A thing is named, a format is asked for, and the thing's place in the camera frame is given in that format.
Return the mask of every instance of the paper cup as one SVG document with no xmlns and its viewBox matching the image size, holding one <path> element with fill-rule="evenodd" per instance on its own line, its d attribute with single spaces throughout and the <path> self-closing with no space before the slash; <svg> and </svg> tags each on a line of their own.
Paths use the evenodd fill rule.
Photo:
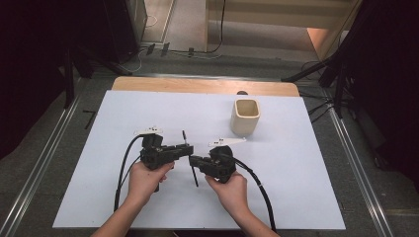
<svg viewBox="0 0 419 237">
<path fill-rule="evenodd" d="M 253 133 L 260 117 L 259 103 L 254 99 L 237 99 L 231 114 L 231 130 L 239 136 Z"/>
</svg>

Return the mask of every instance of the metal frame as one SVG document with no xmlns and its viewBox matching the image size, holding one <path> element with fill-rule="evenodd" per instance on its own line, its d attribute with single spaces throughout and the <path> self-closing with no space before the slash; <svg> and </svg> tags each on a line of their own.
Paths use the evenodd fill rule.
<svg viewBox="0 0 419 237">
<path fill-rule="evenodd" d="M 85 80 L 81 80 L 81 78 L 79 78 L 77 82 L 77 87 L 83 90 L 85 84 Z M 1 237 L 9 237 L 15 235 L 23 216 L 25 215 L 32 201 L 32 198 L 34 197 L 34 194 L 41 183 L 42 177 L 45 174 L 49 162 L 53 157 L 55 149 L 58 146 L 62 138 L 62 135 L 67 129 L 67 126 L 74 114 L 75 109 L 77 108 L 79 99 L 80 96 L 76 96 L 76 98 L 69 105 L 69 107 L 62 112 L 61 117 L 59 118 L 52 134 L 50 135 L 45 147 L 42 150 L 40 158 L 38 158 L 38 161 L 34 169 L 32 170 L 30 176 L 28 177 L 27 181 L 25 182 L 24 187 L 21 189 L 20 193 L 16 197 L 12 205 L 12 208 L 3 226 L 0 229 Z"/>
<path fill-rule="evenodd" d="M 324 96 L 330 97 L 330 94 L 327 93 L 324 89 L 323 94 Z M 344 120 L 338 117 L 333 108 L 329 111 L 329 114 L 332 117 L 333 124 L 335 125 L 336 131 L 342 142 L 342 146 L 345 149 L 348 161 L 351 165 L 352 171 L 354 172 L 355 179 L 357 180 L 358 186 L 360 187 L 361 193 L 373 219 L 374 225 L 376 226 L 378 235 L 381 237 L 394 236 L 384 210 L 377 198 L 376 193 L 374 192 L 368 175 L 364 170 L 361 159 L 358 156 L 354 144 L 352 143 Z"/>
</svg>

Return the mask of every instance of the black stand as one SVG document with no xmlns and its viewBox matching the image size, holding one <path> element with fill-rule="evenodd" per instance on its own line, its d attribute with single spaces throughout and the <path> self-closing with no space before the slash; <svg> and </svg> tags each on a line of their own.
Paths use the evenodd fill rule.
<svg viewBox="0 0 419 237">
<path fill-rule="evenodd" d="M 365 22 L 368 20 L 373 10 L 377 9 L 377 2 L 378 1 L 363 1 L 351 30 L 348 32 L 348 35 L 342 41 L 342 44 L 339 46 L 335 53 L 323 61 L 320 61 L 305 69 L 304 71 L 297 73 L 294 76 L 282 79 L 282 81 L 296 82 L 297 80 L 308 76 L 309 74 L 316 72 L 321 68 L 326 67 L 325 71 L 319 79 L 319 85 L 321 87 L 329 87 L 338 76 L 334 99 L 334 109 L 339 118 L 341 118 L 342 115 L 340 110 L 342 106 L 342 95 L 345 80 L 349 74 L 348 67 L 350 67 L 351 60 L 355 60 L 352 55 L 355 51 L 357 51 L 358 45 L 362 43 L 362 32 L 366 31 L 364 29 Z"/>
</svg>

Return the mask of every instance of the white table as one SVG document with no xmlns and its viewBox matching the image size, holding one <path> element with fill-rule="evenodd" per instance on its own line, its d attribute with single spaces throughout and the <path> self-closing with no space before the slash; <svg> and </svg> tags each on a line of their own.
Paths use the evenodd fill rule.
<svg viewBox="0 0 419 237">
<path fill-rule="evenodd" d="M 206 155 L 208 143 L 236 137 L 228 123 L 234 99 L 243 96 L 109 91 L 54 221 L 55 228 L 99 227 L 113 212 L 122 159 L 133 132 L 152 125 L 163 128 L 163 144 L 183 143 L 182 130 L 195 154 Z M 345 229 L 330 180 L 302 98 L 252 96 L 261 118 L 247 142 L 231 145 L 234 156 L 263 183 L 278 229 Z M 138 155 L 132 147 L 127 165 Z M 248 199 L 253 212 L 269 225 L 267 207 L 252 178 Z M 168 180 L 140 213 L 132 228 L 237 229 L 204 175 L 195 187 L 188 158 L 176 162 Z M 126 196 L 124 185 L 121 200 Z"/>
</svg>

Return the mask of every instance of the black cable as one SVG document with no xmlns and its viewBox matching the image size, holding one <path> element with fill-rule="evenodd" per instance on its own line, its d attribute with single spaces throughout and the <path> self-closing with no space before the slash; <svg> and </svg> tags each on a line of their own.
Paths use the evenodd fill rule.
<svg viewBox="0 0 419 237">
<path fill-rule="evenodd" d="M 317 118 L 315 118 L 315 119 L 313 119 L 312 121 L 311 121 L 311 123 L 315 123 L 315 122 L 317 122 L 321 117 L 323 117 L 328 111 L 330 111 L 330 109 L 332 109 L 333 107 L 329 107 L 329 108 L 327 108 L 320 116 L 318 116 Z"/>
<path fill-rule="evenodd" d="M 298 92 L 302 97 L 321 99 L 321 100 L 333 100 L 331 97 L 314 96 L 303 91 L 298 91 Z"/>
<path fill-rule="evenodd" d="M 319 105 L 319 106 L 317 106 L 317 107 L 314 107 L 313 109 L 311 109 L 311 110 L 309 110 L 308 111 L 308 114 L 311 116 L 314 112 L 316 112 L 318 109 L 320 109 L 320 108 L 322 108 L 324 105 L 327 105 L 327 104 L 329 104 L 329 103 L 331 103 L 331 102 L 333 102 L 332 100 L 328 100 L 328 101 L 325 101 L 324 103 L 322 103 L 321 105 Z"/>
<path fill-rule="evenodd" d="M 136 142 L 137 139 L 139 139 L 140 137 L 142 137 L 143 135 L 138 135 L 136 136 L 129 144 L 128 148 L 126 149 L 126 155 L 124 156 L 124 160 L 123 160 L 123 164 L 121 166 L 121 171 L 120 171 L 120 178 L 118 180 L 118 186 L 117 186 L 117 191 L 115 193 L 115 203 L 114 203 L 114 211 L 116 211 L 118 209 L 118 207 L 120 206 L 120 194 L 121 194 L 121 187 L 122 182 L 123 182 L 123 175 L 124 175 L 124 167 L 126 166 L 126 158 L 129 154 L 129 151 L 132 147 L 132 145 Z"/>
<path fill-rule="evenodd" d="M 132 168 L 133 164 L 135 164 L 135 162 L 136 162 L 139 158 L 141 158 L 141 156 L 136 157 L 136 159 L 135 159 L 135 160 L 131 163 L 131 165 L 129 166 L 128 170 L 126 171 L 126 175 L 124 176 L 123 182 L 121 183 L 121 188 L 123 187 L 124 182 L 126 181 L 126 177 L 128 177 L 128 174 L 129 174 L 130 169 Z"/>
<path fill-rule="evenodd" d="M 238 160 L 238 159 L 236 159 L 236 158 L 234 158 L 232 156 L 225 155 L 225 154 L 218 154 L 218 153 L 216 153 L 216 154 L 215 153 L 212 153 L 212 154 L 217 155 L 217 156 L 223 156 L 223 157 L 227 157 L 227 158 L 233 159 L 234 162 L 238 166 L 240 166 L 241 168 L 243 168 L 244 170 L 246 170 L 253 177 L 253 179 L 256 182 L 256 185 L 259 187 L 259 190 L 262 193 L 262 196 L 263 196 L 263 198 L 265 200 L 265 203 L 266 203 L 266 207 L 268 208 L 269 220 L 271 222 L 271 229 L 275 233 L 277 233 L 277 227 L 275 226 L 274 212 L 272 211 L 271 201 L 269 200 L 268 194 L 266 193 L 265 189 L 263 188 L 262 183 L 259 181 L 258 177 L 253 172 L 253 170 L 250 169 L 248 166 L 246 166 L 243 162 L 241 162 L 240 160 Z"/>
<path fill-rule="evenodd" d="M 226 0 L 224 0 L 224 3 L 222 4 L 221 29 L 220 29 L 218 46 L 216 47 L 216 49 L 213 49 L 211 51 L 194 51 L 194 53 L 213 53 L 213 52 L 216 52 L 221 47 L 221 45 L 222 45 L 222 35 L 223 35 L 222 27 L 224 25 L 224 14 L 225 14 L 225 1 Z M 184 50 L 168 50 L 168 51 L 189 53 L 188 51 L 184 51 Z"/>
<path fill-rule="evenodd" d="M 318 63 L 319 61 L 307 61 L 307 62 L 305 62 L 302 66 L 301 66 L 301 71 L 304 71 L 304 66 L 305 65 L 307 65 L 308 63 L 311 63 L 311 62 L 315 62 L 315 63 Z M 308 78 L 307 76 L 305 76 L 305 78 L 307 79 L 307 80 L 317 80 L 318 78 Z"/>
</svg>

